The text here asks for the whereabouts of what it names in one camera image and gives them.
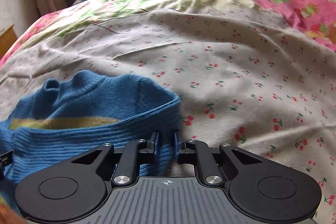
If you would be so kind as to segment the blue knit sweater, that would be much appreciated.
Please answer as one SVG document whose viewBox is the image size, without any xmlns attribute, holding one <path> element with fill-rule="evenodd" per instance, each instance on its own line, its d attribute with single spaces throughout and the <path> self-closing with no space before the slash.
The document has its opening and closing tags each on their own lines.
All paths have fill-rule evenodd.
<svg viewBox="0 0 336 224">
<path fill-rule="evenodd" d="M 177 94 L 138 75 L 79 71 L 68 81 L 48 79 L 1 122 L 1 151 L 13 151 L 5 178 L 17 184 L 104 143 L 122 147 L 154 132 L 160 133 L 162 144 L 157 163 L 142 167 L 140 173 L 163 174 L 173 154 L 180 103 Z"/>
</svg>

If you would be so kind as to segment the cherry print white sheet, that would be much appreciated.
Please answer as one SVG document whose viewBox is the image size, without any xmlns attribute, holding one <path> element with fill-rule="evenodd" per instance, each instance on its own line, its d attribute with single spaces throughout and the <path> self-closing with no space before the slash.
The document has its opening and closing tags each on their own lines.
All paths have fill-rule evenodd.
<svg viewBox="0 0 336 224">
<path fill-rule="evenodd" d="M 1 66 L 1 122 L 48 79 L 79 71 L 155 81 L 181 100 L 185 139 L 229 143 L 314 178 L 335 223 L 335 52 L 277 14 L 156 9 L 76 27 Z"/>
</svg>

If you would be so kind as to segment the wooden tv cabinet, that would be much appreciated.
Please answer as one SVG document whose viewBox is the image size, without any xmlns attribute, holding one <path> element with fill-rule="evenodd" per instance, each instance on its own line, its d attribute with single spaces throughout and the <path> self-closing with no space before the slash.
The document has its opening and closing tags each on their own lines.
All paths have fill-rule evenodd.
<svg viewBox="0 0 336 224">
<path fill-rule="evenodd" d="M 11 46 L 16 42 L 17 35 L 14 30 L 14 25 L 8 26 L 8 28 L 1 30 L 0 34 L 0 57 L 3 57 Z"/>
</svg>

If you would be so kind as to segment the pink floral quilt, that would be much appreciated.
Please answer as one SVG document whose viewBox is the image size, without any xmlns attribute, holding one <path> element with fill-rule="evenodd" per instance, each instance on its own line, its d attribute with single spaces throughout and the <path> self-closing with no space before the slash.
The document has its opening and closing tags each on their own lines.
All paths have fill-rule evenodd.
<svg viewBox="0 0 336 224">
<path fill-rule="evenodd" d="M 156 9 L 187 11 L 212 8 L 226 12 L 233 7 L 274 11 L 292 28 L 335 49 L 335 0 L 85 0 L 40 17 L 1 57 L 1 64 L 4 65 L 16 51 L 53 35 L 63 36 L 86 24 Z"/>
</svg>

